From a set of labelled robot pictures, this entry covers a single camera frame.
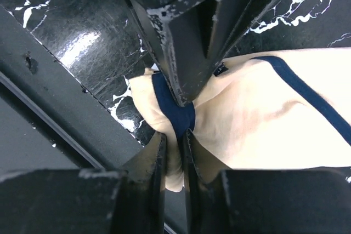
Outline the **beige underwear navy trim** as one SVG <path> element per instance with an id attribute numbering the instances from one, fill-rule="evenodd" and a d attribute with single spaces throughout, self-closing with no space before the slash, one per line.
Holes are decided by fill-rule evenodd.
<path id="1" fill-rule="evenodd" d="M 184 185 L 180 141 L 186 130 L 232 169 L 350 166 L 350 49 L 300 49 L 224 60 L 186 107 L 163 74 L 129 81 L 132 99 L 167 138 L 166 188 Z"/>

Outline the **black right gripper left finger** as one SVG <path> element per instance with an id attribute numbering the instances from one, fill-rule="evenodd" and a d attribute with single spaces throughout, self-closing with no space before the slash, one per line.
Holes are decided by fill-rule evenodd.
<path id="1" fill-rule="evenodd" d="M 163 233 L 166 137 L 117 170 L 1 175 L 1 233 Z"/>

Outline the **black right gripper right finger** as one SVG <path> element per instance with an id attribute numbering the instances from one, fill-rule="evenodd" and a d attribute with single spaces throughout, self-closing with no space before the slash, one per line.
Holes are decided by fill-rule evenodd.
<path id="1" fill-rule="evenodd" d="M 233 170 L 182 138 L 189 233 L 350 233 L 350 168 Z"/>

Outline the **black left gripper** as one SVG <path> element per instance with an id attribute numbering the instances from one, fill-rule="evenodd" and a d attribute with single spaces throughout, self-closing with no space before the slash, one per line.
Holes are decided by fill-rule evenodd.
<path id="1" fill-rule="evenodd" d="M 203 89 L 229 44 L 271 0 L 124 0 L 176 103 Z"/>

